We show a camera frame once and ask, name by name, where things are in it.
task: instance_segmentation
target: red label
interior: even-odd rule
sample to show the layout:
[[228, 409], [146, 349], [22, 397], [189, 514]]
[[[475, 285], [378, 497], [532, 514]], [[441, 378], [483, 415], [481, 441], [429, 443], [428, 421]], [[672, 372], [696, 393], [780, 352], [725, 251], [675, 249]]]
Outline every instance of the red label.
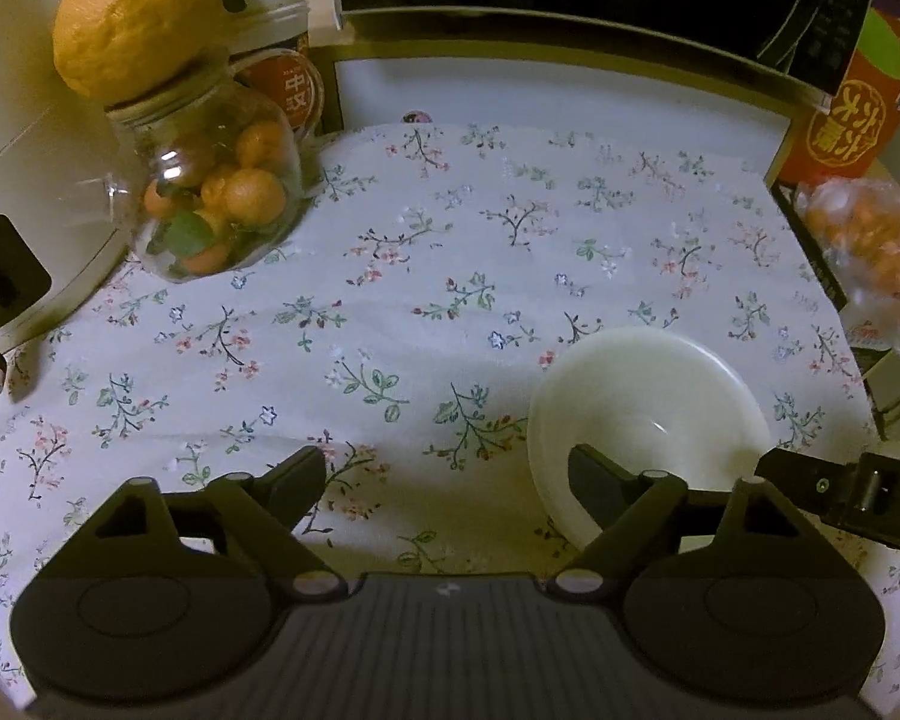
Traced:
[[[308, 41], [306, 33], [295, 39], [295, 49], [306, 56]], [[317, 94], [314, 86], [318, 79], [312, 79], [310, 72], [293, 55], [273, 56], [251, 65], [240, 73], [250, 85], [263, 92], [279, 105], [287, 115], [287, 121], [298, 130], [312, 121]]]
[[[881, 13], [900, 39], [900, 20]], [[900, 80], [854, 52], [829, 114], [815, 113], [780, 169], [779, 180], [818, 184], [833, 175], [859, 178], [900, 124]]]

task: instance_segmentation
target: orange fruit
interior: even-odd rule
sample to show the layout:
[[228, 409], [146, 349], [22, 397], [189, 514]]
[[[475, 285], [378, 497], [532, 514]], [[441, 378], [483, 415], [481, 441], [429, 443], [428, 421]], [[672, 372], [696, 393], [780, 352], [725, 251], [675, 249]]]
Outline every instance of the orange fruit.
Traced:
[[871, 279], [882, 293], [900, 292], [900, 251], [888, 253], [874, 262]]
[[233, 232], [230, 221], [219, 211], [211, 208], [197, 208], [194, 213], [210, 225], [210, 229], [213, 230], [213, 237], [218, 241], [226, 238]]
[[838, 224], [828, 224], [823, 230], [823, 237], [818, 240], [823, 244], [829, 244], [831, 247], [842, 250], [847, 246], [847, 230]]
[[820, 206], [815, 206], [807, 209], [807, 212], [803, 215], [803, 223], [807, 225], [810, 234], [820, 241], [823, 240], [826, 234], [824, 231], [830, 225], [830, 215]]
[[213, 141], [202, 132], [182, 135], [161, 151], [158, 160], [163, 177], [188, 189], [202, 184], [217, 163]]
[[869, 194], [861, 194], [855, 204], [853, 204], [853, 208], [850, 209], [850, 218], [861, 229], [865, 230], [874, 227], [882, 215], [876, 202], [871, 199]]
[[284, 172], [290, 162], [287, 141], [287, 133], [280, 122], [255, 122], [237, 138], [237, 161], [240, 167]]
[[183, 70], [226, 19], [221, 0], [61, 0], [53, 63], [84, 97], [127, 103]]
[[166, 221], [176, 213], [176, 205], [169, 197], [164, 197], [156, 191], [157, 179], [149, 182], [144, 192], [144, 208], [146, 213], [161, 221]]
[[847, 240], [850, 242], [850, 254], [862, 260], [873, 262], [881, 258], [880, 247], [883, 244], [875, 231], [847, 229]]
[[194, 276], [216, 274], [226, 267], [226, 261], [233, 250], [233, 228], [223, 214], [209, 208], [199, 208], [194, 213], [210, 225], [216, 242], [193, 257], [184, 257], [180, 260], [180, 265]]
[[270, 224], [287, 205], [283, 184], [258, 167], [242, 167], [223, 185], [223, 205], [231, 220], [247, 227]]
[[189, 211], [194, 207], [196, 198], [185, 189], [166, 186], [162, 190], [163, 194], [160, 191], [159, 178], [149, 182], [144, 191], [144, 208], [154, 218], [167, 221], [177, 211]]
[[206, 208], [223, 212], [223, 185], [237, 172], [237, 166], [228, 162], [217, 165], [211, 170], [200, 186], [200, 199]]
[[180, 260], [180, 265], [184, 266], [194, 276], [217, 274], [226, 267], [226, 261], [229, 259], [232, 250], [232, 240], [218, 241], [199, 254]]

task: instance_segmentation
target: microwave door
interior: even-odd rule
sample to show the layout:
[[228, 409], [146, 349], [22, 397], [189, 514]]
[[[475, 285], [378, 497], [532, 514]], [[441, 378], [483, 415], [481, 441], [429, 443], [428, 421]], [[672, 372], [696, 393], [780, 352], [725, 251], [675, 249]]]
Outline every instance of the microwave door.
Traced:
[[756, 58], [767, 67], [789, 65], [794, 49], [810, 28], [823, 0], [794, 0], [793, 8], [772, 36], [760, 47]]

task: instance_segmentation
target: table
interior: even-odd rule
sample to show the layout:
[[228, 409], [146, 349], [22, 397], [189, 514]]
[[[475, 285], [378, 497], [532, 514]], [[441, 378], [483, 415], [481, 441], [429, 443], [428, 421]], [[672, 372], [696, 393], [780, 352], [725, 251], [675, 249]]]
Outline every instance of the table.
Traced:
[[[840, 320], [762, 179], [688, 145], [386, 125], [305, 155], [312, 208], [241, 271], [170, 285], [128, 258], [20, 347], [0, 398], [0, 678], [36, 570], [127, 477], [193, 490], [316, 443], [298, 536], [344, 575], [549, 572], [573, 548], [526, 462], [530, 393], [605, 327], [670, 328], [754, 391], [782, 446], [874, 441]], [[900, 556], [831, 533], [881, 596], [866, 697], [900, 690]]]

